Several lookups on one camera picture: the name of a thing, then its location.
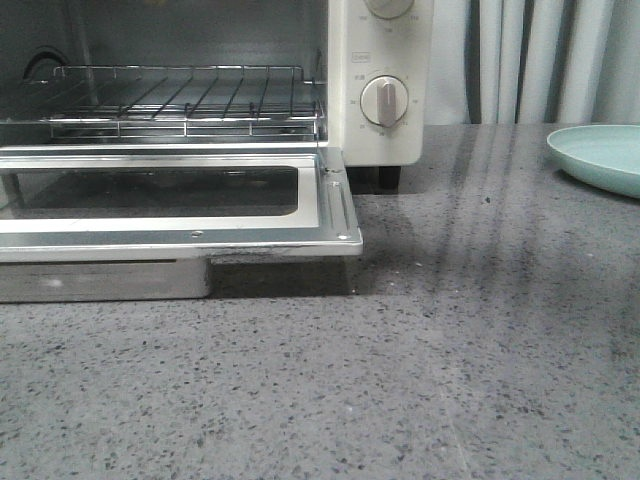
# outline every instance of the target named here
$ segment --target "control panel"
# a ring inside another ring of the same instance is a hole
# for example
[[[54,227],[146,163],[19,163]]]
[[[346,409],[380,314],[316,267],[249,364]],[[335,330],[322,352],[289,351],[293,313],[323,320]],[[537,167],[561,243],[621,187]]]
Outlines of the control panel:
[[[344,0],[332,5],[341,9],[342,25],[330,32],[330,42],[338,38],[341,52],[339,65],[333,65],[335,75],[330,74],[330,142],[342,147],[347,165],[417,161],[433,0]],[[331,89],[336,81],[339,91]]]

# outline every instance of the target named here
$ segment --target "oven foot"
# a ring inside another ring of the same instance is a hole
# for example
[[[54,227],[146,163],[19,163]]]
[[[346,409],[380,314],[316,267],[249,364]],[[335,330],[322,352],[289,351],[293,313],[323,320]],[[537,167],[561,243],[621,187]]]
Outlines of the oven foot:
[[[397,190],[401,169],[401,167],[379,167],[378,186],[385,190]]]

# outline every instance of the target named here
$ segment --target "oven door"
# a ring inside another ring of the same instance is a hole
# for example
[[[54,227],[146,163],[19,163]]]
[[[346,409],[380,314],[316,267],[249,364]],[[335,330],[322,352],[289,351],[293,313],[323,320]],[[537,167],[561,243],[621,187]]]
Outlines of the oven door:
[[[0,166],[2,264],[362,251],[338,149],[13,148]]]

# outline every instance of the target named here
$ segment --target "open oven door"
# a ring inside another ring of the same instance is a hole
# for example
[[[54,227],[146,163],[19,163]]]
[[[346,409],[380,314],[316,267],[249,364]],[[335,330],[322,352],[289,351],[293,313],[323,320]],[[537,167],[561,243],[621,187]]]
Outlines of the open oven door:
[[[362,251],[339,149],[3,148],[0,301],[197,297],[219,255]]]

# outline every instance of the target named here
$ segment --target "oven knob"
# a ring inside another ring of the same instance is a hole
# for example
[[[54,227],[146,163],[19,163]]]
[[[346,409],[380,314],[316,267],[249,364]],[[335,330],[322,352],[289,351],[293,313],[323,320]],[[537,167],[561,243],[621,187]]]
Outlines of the oven knob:
[[[364,87],[360,97],[362,113],[372,123],[391,128],[407,111],[409,92],[396,77],[373,79]]]
[[[413,6],[414,0],[364,0],[376,17],[391,20],[404,15]]]

